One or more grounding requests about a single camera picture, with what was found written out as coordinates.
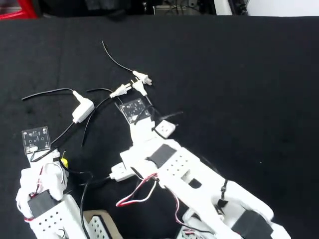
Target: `wire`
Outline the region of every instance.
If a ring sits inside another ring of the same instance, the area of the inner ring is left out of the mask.
[[[150,196],[152,195],[152,193],[153,193],[153,191],[154,191],[154,189],[155,189],[155,187],[156,187],[156,185],[157,185],[157,181],[154,182],[153,187],[152,187],[152,189],[150,190],[150,192],[149,192],[149,194],[147,195],[146,198],[141,199],[141,200],[130,200],[130,201],[128,201],[128,199],[131,198],[131,197],[135,194],[135,192],[136,192],[137,190],[139,190],[139,188],[140,188],[143,184],[145,184],[146,182],[148,182],[148,181],[149,181],[150,179],[152,179],[152,178],[157,179],[157,173],[153,173],[153,174],[151,174],[150,176],[144,178],[144,179],[139,183],[139,185],[136,187],[136,189],[135,189],[130,195],[128,195],[128,196],[122,198],[121,200],[119,200],[119,201],[116,203],[116,207],[123,207],[123,206],[127,206],[127,205],[130,205],[130,204],[133,204],[133,203],[140,203],[140,202],[145,202],[145,201],[147,201],[147,200],[150,198]]]
[[[112,90],[110,89],[107,89],[107,88],[94,88],[94,89],[90,89],[90,90],[87,90],[86,92],[93,92],[93,91],[108,91],[110,93],[113,93]],[[119,97],[116,97],[120,102],[121,104],[123,104],[123,101],[119,98]],[[88,128],[88,125],[90,123],[90,120],[94,114],[94,112],[98,109],[98,107],[100,107],[105,101],[107,101],[108,99],[110,99],[110,97],[107,97],[105,99],[103,99],[96,107],[95,109],[93,110],[93,112],[91,113],[91,115],[89,116],[88,118],[88,121],[86,122],[86,125],[85,125],[85,129],[84,129],[84,132],[83,132],[83,137],[82,137],[82,144],[81,146],[83,147],[84,146],[84,143],[85,143],[85,139],[86,139],[86,131],[87,131],[87,128]]]
[[[50,153],[52,153],[52,152],[53,152],[54,150],[56,150],[56,149],[57,149],[57,147],[51,148],[49,151],[47,151],[45,154],[41,155],[40,157],[36,158],[35,160],[33,160],[33,158],[34,158],[34,155],[33,155],[33,157],[31,157],[31,159],[30,159],[30,162],[31,162],[31,163],[38,162],[38,161],[40,161],[41,159],[43,159],[45,156],[47,156],[47,155],[49,155]]]
[[[82,225],[84,234],[85,234],[85,236],[87,237],[87,239],[90,239],[90,235],[89,235],[89,233],[88,233],[88,231],[86,230],[85,225],[84,225],[83,204],[84,204],[85,193],[86,193],[86,191],[88,190],[88,187],[89,187],[89,185],[90,185],[90,182],[91,182],[92,178],[93,178],[93,177],[91,177],[91,178],[86,182],[86,185],[85,185],[84,190],[83,190],[83,193],[82,193],[81,203],[80,203],[81,225]]]
[[[64,229],[58,229],[58,231],[63,231],[63,236],[61,236],[61,238],[64,238],[65,237],[65,230]]]
[[[149,104],[152,106],[153,104],[152,104],[152,102],[151,102],[149,96],[148,96],[148,95],[145,95],[145,98],[147,99],[147,101],[149,102]]]
[[[96,179],[96,180],[90,182],[90,184],[105,183],[105,182],[109,181],[110,179],[111,179],[111,177],[107,176],[107,177],[104,177],[104,178]],[[85,186],[85,185],[86,185],[86,183],[79,184],[79,186]]]
[[[93,110],[93,112],[92,112],[91,115],[89,116],[88,121],[86,122],[86,125],[85,125],[84,132],[83,132],[83,138],[82,138],[82,144],[81,144],[82,147],[84,146],[84,143],[85,143],[86,130],[87,130],[87,128],[88,128],[88,125],[89,125],[89,123],[90,123],[90,120],[91,120],[91,118],[92,118],[94,112],[98,109],[98,107],[100,107],[100,106],[101,106],[105,101],[107,101],[108,99],[110,99],[110,97],[107,97],[107,98],[105,98],[104,100],[102,100],[102,101],[95,107],[95,109]]]
[[[73,92],[73,90],[71,88],[60,88],[60,89],[55,89],[55,90],[51,90],[51,91],[43,91],[43,92],[35,93],[33,95],[26,96],[26,97],[22,98],[22,100],[25,101],[25,100],[28,100],[30,98],[36,97],[36,96],[45,95],[45,94],[58,92],[58,91],[72,91]]]
[[[124,68],[125,70],[128,70],[128,71],[133,72],[133,70],[131,70],[130,68],[127,68],[127,67],[121,65],[120,63],[118,63],[116,60],[113,59],[113,57],[112,57],[112,56],[110,55],[110,53],[108,52],[108,49],[106,48],[106,46],[105,46],[105,44],[104,44],[103,41],[102,41],[102,45],[103,45],[103,47],[104,47],[104,50],[106,51],[106,54],[108,54],[108,56],[111,58],[111,60],[112,60],[115,64],[117,64],[118,66]]]
[[[66,130],[65,130],[62,134],[60,134],[60,135],[58,136],[58,138],[56,138],[54,141],[52,141],[51,144],[54,144],[54,143],[55,143],[56,141],[58,141],[63,135],[65,135],[66,132],[69,131],[69,129],[70,129],[73,125],[74,125],[74,122],[72,122],[72,123],[68,126],[68,128],[66,128]]]
[[[52,141],[52,142],[51,142],[51,145],[54,144],[57,140],[59,140],[73,125],[74,125],[74,122],[72,122],[72,123],[68,126],[68,128],[66,128],[66,130],[65,130],[62,134],[60,134],[60,135],[58,136],[58,138],[56,138],[54,141]],[[57,147],[52,147],[52,148],[51,148],[49,151],[47,151],[45,154],[41,155],[40,157],[38,157],[38,158],[36,158],[36,159],[33,159],[33,158],[34,158],[34,155],[35,155],[35,153],[36,153],[36,151],[35,151],[35,152],[33,153],[32,157],[30,158],[30,162],[31,162],[31,163],[38,162],[38,161],[40,161],[41,159],[43,159],[45,156],[47,156],[48,154],[50,154],[51,152],[53,152],[53,151],[56,150],[56,149],[57,149]]]
[[[205,230],[200,230],[200,229],[197,229],[197,228],[193,228],[193,227],[190,227],[190,226],[188,226],[187,224],[183,223],[183,222],[178,218],[178,216],[177,216],[177,213],[178,213],[178,211],[179,211],[179,199],[178,199],[178,197],[176,196],[176,194],[175,194],[173,191],[171,191],[169,188],[167,188],[167,189],[170,191],[170,193],[172,193],[172,195],[174,196],[175,201],[176,201],[175,220],[176,220],[176,222],[177,222],[178,224],[180,224],[180,225],[182,225],[182,226],[184,226],[184,227],[187,227],[187,228],[189,228],[189,229],[193,229],[193,230],[195,230],[195,231],[198,231],[198,232],[200,232],[200,233],[210,233],[210,234],[214,235],[214,233],[212,233],[212,232],[210,232],[210,231],[205,231]]]
[[[113,91],[112,90],[110,90],[110,89],[107,89],[107,88],[94,88],[94,89],[90,89],[90,90],[87,90],[86,92],[93,92],[93,91],[108,91],[108,92],[110,92],[110,93],[113,93]],[[119,100],[119,102],[121,102],[121,104],[123,104],[123,101],[120,99],[120,97],[116,97],[118,100]]]
[[[82,225],[82,228],[83,228],[83,231],[84,231],[84,234],[85,236],[87,237],[87,239],[90,239],[90,235],[88,234],[86,228],[85,228],[85,225],[84,225],[84,219],[83,219],[83,204],[84,204],[84,197],[85,197],[85,194],[88,190],[88,187],[93,179],[93,174],[90,172],[90,171],[74,171],[74,170],[71,170],[67,167],[65,167],[65,165],[63,164],[63,162],[61,161],[61,158],[59,158],[59,162],[61,164],[61,167],[64,168],[66,171],[68,171],[69,173],[73,173],[73,174],[89,174],[90,177],[89,179],[87,180],[87,182],[85,183],[85,187],[84,187],[84,190],[83,190],[83,193],[82,193],[82,198],[81,198],[81,203],[80,203],[80,216],[81,216],[81,225]]]

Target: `black tablecloth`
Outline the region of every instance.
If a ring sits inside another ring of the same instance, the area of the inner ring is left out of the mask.
[[[67,94],[20,98],[127,83],[131,73],[107,57],[101,40],[122,64],[149,74],[154,85],[147,90],[162,113],[184,111],[172,138],[270,205],[292,238],[318,238],[318,26],[312,17],[1,21],[1,238],[33,238],[14,200],[20,171],[29,166],[20,132],[46,125],[55,138],[77,105]],[[86,95],[96,103],[106,97]],[[139,97],[132,91],[122,99]],[[60,151],[67,151],[70,168],[108,175],[132,144],[125,119],[107,105],[81,148],[83,129],[76,125]],[[91,190],[85,209],[106,209],[125,238],[173,237],[178,225],[167,192],[157,189],[146,203],[115,207],[135,184]]]

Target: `red object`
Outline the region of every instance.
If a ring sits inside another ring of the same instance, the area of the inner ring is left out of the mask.
[[[31,0],[17,0],[21,10],[2,14],[0,15],[0,20],[2,19],[17,19],[17,18],[36,18],[35,11],[33,9],[33,5]]]

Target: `white wall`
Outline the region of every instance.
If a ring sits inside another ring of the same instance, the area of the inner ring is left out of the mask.
[[[251,16],[319,16],[319,0],[250,0]]]

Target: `white bracket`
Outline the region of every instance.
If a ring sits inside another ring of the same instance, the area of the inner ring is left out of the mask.
[[[110,236],[104,227],[104,223],[102,222],[99,216],[92,217],[92,220],[90,221],[90,226],[94,233],[91,239],[110,239]]]

